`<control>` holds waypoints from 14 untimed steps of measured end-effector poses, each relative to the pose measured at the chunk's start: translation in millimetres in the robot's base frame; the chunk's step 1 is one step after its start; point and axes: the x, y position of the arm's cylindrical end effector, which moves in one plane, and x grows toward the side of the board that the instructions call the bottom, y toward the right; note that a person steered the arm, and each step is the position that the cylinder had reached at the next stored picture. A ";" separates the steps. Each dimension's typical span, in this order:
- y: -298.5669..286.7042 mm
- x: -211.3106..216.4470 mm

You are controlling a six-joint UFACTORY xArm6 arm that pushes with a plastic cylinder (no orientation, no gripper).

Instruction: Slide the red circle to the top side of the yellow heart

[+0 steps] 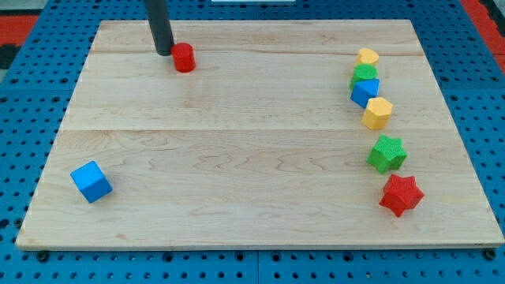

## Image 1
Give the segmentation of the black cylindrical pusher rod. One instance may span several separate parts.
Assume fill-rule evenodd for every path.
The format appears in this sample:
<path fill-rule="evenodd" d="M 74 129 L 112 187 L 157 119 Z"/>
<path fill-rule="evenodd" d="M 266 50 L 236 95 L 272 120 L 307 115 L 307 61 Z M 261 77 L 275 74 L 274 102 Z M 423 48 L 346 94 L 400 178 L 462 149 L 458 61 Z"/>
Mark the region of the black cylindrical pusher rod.
<path fill-rule="evenodd" d="M 165 0 L 143 0 L 157 54 L 171 56 L 174 45 L 168 8 Z"/>

